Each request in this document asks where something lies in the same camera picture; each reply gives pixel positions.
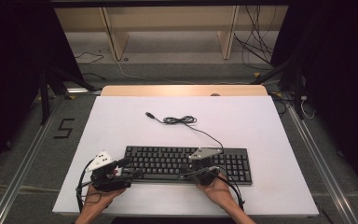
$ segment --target gray floor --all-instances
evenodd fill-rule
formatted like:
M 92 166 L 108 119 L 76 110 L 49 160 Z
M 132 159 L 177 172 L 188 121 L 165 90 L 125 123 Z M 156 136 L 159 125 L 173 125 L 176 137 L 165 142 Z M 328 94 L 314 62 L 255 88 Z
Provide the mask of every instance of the gray floor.
M 133 33 L 129 39 L 126 52 L 121 60 L 121 70 L 112 60 L 104 34 L 67 34 L 73 52 L 79 55 L 83 52 L 102 54 L 103 58 L 92 64 L 80 64 L 82 73 L 94 73 L 105 77 L 100 79 L 93 75 L 85 76 L 88 83 L 103 87 L 105 85 L 127 84 L 215 84 L 215 83 L 249 83 L 255 79 L 255 72 L 265 74 L 266 70 L 252 69 L 245 66 L 241 57 L 241 46 L 234 42 L 230 60 L 221 58 L 220 47 L 215 33 Z M 270 32 L 266 40 L 273 47 L 277 33 Z M 254 66 L 269 68 L 266 64 L 245 52 L 243 59 Z M 88 63 L 98 56 L 87 56 L 78 59 L 79 63 Z M 277 91 L 276 80 L 266 83 L 268 91 Z M 66 83 L 68 88 L 76 85 Z M 27 172 L 19 193 L 13 204 L 9 206 L 5 223 L 70 223 L 74 217 L 64 217 L 53 214 L 52 206 L 57 199 L 62 181 L 71 164 L 77 144 L 86 125 L 95 94 L 72 93 L 72 97 L 52 99 L 53 120 L 46 131 L 46 138 L 41 144 L 29 171 Z M 284 107 L 276 103 L 277 112 Z M 282 115 L 282 124 L 295 152 L 298 164 L 310 188 L 310 192 L 323 210 L 334 223 L 345 223 L 334 197 L 326 187 L 318 168 L 310 156 L 307 145 L 302 140 L 294 122 L 290 109 Z M 63 119 L 65 125 L 73 130 L 69 138 L 56 139 L 61 136 L 59 127 Z M 16 135 L 12 139 L 11 150 L 0 156 L 0 199 L 10 185 L 13 176 L 21 167 L 23 158 L 34 141 L 41 120 L 41 104 L 35 99 L 34 106 L 22 121 Z M 354 214 L 358 217 L 358 179 L 345 158 L 338 156 L 337 146 L 330 137 L 321 119 L 316 113 L 313 119 L 304 119 L 306 127 L 328 163 L 337 184 L 349 200 Z M 110 223 L 111 217 L 99 217 L 95 223 Z M 257 223 L 328 223 L 326 216 L 313 218 L 293 217 L 254 217 Z

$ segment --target keyboard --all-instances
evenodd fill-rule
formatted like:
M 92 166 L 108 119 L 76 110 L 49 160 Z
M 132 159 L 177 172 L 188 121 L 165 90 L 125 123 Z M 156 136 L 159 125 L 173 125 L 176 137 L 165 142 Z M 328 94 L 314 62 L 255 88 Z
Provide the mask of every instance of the keyboard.
M 198 147 L 143 147 L 127 146 L 125 158 L 130 163 L 122 168 L 122 174 L 128 175 L 133 171 L 142 169 L 142 176 L 135 178 L 134 182 L 147 183 L 193 183 L 191 179 L 181 180 L 180 168 L 191 164 L 189 156 Z M 224 168 L 220 171 L 229 175 L 229 182 L 237 185 L 251 185 L 252 174 L 246 148 L 223 148 L 223 152 L 212 156 L 214 165 Z

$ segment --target human hand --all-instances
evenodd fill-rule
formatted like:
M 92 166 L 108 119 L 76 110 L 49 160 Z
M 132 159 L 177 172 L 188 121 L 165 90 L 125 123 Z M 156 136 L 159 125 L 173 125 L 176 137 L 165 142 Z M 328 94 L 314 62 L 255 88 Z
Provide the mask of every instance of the human hand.
M 110 192 L 98 191 L 92 185 L 87 190 L 86 200 L 80 216 L 76 220 L 76 224 L 91 223 L 101 212 L 112 203 L 118 195 L 122 194 L 126 189 L 117 189 Z
M 220 173 L 219 176 L 227 180 L 222 173 Z M 213 203 L 216 203 L 222 208 L 225 207 L 225 205 L 234 202 L 231 192 L 228 189 L 228 185 L 218 178 L 216 178 L 212 184 L 207 186 L 198 184 L 197 188 L 202 190 Z

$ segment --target white table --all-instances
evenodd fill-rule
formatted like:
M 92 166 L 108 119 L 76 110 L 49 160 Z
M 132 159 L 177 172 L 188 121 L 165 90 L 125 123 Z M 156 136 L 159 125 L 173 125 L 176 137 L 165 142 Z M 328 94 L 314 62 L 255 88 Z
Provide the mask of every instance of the white table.
M 53 212 L 78 213 L 78 179 L 87 162 L 102 150 L 119 160 L 129 145 L 219 147 L 203 133 L 184 125 L 160 124 L 145 112 L 159 119 L 191 115 L 198 119 L 195 128 L 224 147 L 248 148 L 254 184 L 240 187 L 248 215 L 319 214 L 269 96 L 97 97 Z M 195 186 L 145 183 L 133 183 L 104 213 L 115 217 L 226 216 Z

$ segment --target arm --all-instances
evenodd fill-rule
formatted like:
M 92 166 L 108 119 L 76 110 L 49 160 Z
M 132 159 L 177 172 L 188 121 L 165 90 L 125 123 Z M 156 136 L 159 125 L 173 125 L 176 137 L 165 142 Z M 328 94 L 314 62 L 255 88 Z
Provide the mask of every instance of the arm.
M 237 224 L 254 223 L 234 201 L 225 182 L 216 178 L 211 185 L 197 185 L 197 188 L 202 190 L 213 203 L 216 203 L 225 210 Z
M 80 216 L 76 220 L 76 224 L 90 224 L 101 212 L 109 206 L 109 204 L 118 195 L 123 193 L 126 189 L 118 189 L 110 192 L 101 192 L 89 185 L 87 196 Z

